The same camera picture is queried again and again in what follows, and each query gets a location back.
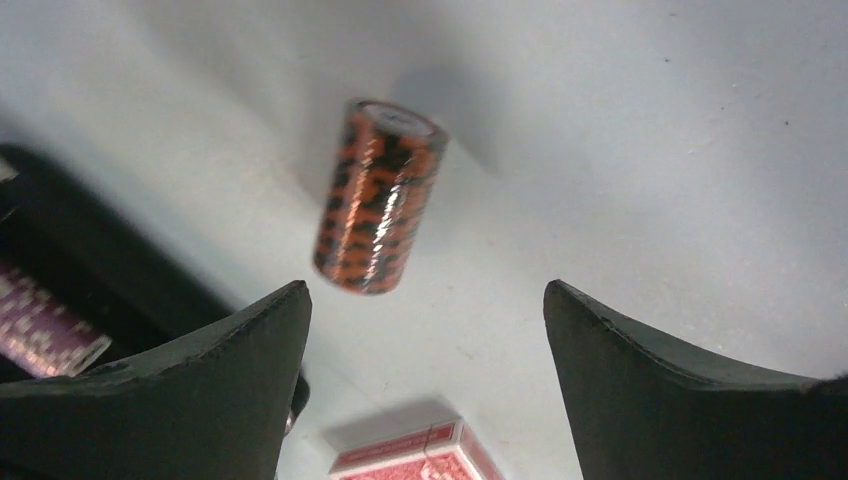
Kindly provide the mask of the red playing card deck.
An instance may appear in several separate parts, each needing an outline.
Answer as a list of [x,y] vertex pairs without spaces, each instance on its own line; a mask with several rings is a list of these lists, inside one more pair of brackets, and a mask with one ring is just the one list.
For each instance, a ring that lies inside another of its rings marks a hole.
[[462,418],[340,453],[334,480],[503,480],[471,426]]

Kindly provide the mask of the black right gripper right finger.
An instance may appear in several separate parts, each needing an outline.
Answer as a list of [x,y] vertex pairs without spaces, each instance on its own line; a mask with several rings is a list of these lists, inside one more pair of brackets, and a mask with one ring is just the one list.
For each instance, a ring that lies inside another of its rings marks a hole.
[[843,479],[847,379],[708,351],[561,281],[543,316],[586,479]]

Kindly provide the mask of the orange black chip stack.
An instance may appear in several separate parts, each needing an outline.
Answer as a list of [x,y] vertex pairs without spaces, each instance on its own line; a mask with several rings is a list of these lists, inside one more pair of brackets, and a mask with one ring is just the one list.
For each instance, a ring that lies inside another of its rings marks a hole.
[[438,124],[397,104],[346,105],[314,246],[321,276],[359,295],[397,287],[449,140]]

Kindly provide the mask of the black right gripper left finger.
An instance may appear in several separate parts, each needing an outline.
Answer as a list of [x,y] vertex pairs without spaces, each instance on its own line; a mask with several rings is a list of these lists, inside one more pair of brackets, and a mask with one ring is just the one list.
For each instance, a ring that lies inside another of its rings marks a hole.
[[5,479],[271,479],[310,326],[304,281],[78,377],[1,387]]

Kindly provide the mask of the black aluminium poker case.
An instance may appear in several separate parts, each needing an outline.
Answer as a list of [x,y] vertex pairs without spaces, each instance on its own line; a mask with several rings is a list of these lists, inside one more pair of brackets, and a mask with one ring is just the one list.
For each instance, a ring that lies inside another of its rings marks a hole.
[[[112,339],[78,377],[226,318],[233,309],[51,161],[1,147],[1,263],[32,276]],[[299,371],[286,422],[301,392]]]

